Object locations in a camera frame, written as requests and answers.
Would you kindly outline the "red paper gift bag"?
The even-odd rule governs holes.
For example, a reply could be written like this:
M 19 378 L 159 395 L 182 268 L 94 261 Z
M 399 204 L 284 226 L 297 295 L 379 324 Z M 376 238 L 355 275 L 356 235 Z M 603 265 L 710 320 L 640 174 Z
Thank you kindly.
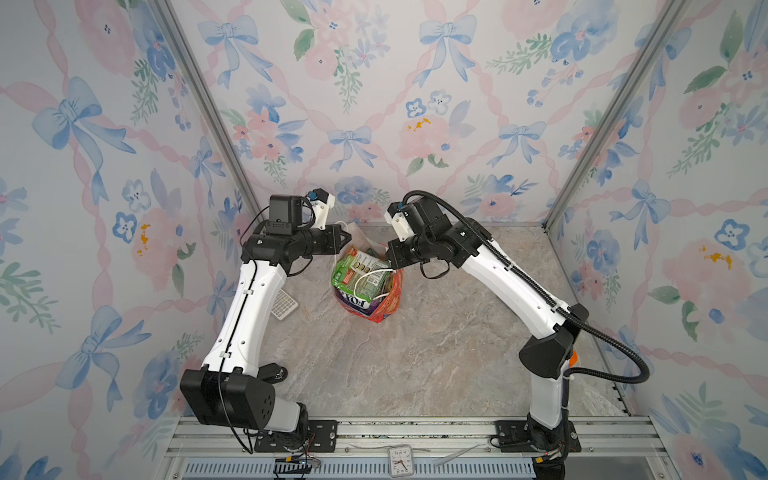
M 381 323 L 400 306 L 404 274 L 385 259 L 385 245 L 370 240 L 354 223 L 338 225 L 351 240 L 335 257 L 333 293 L 348 312 Z

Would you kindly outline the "green noodle packet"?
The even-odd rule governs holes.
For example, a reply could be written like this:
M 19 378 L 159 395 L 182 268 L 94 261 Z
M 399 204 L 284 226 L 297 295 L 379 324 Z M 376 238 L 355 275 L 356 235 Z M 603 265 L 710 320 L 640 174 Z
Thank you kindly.
M 331 285 L 348 295 L 371 300 L 383 292 L 391 273 L 385 261 L 352 247 L 336 263 Z

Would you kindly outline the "purple Fox's candy bag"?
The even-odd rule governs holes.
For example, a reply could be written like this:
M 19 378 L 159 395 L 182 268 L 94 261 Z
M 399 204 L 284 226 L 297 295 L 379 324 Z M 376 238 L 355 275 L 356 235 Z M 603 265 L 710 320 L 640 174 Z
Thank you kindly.
M 341 306 L 346 310 L 359 314 L 363 317 L 372 316 L 384 300 L 389 296 L 388 293 L 379 294 L 373 300 L 365 300 L 362 297 L 357 297 L 352 293 L 348 293 L 341 289 L 334 289 L 334 295 L 340 302 Z

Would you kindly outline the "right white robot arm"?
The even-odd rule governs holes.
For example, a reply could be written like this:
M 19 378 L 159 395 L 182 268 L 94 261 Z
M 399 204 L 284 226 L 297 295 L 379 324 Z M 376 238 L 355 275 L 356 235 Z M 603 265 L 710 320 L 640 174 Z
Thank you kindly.
M 569 305 L 518 268 L 482 225 L 439 223 L 435 233 L 412 228 L 403 218 L 389 224 L 397 238 L 388 243 L 387 259 L 396 269 L 439 259 L 488 287 L 523 322 L 531 337 L 519 352 L 531 375 L 531 406 L 523 441 L 541 452 L 564 453 L 572 439 L 568 423 L 569 387 L 577 329 L 558 312 Z

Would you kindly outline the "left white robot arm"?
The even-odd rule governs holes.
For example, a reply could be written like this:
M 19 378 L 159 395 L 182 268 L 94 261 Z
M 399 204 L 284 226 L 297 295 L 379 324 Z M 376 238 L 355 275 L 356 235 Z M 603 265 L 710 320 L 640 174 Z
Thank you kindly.
M 186 370 L 180 390 L 205 425 L 306 436 L 306 408 L 277 396 L 259 376 L 262 342 L 279 291 L 294 261 L 335 256 L 351 241 L 334 224 L 251 236 L 243 246 L 240 277 L 218 338 L 198 369 Z

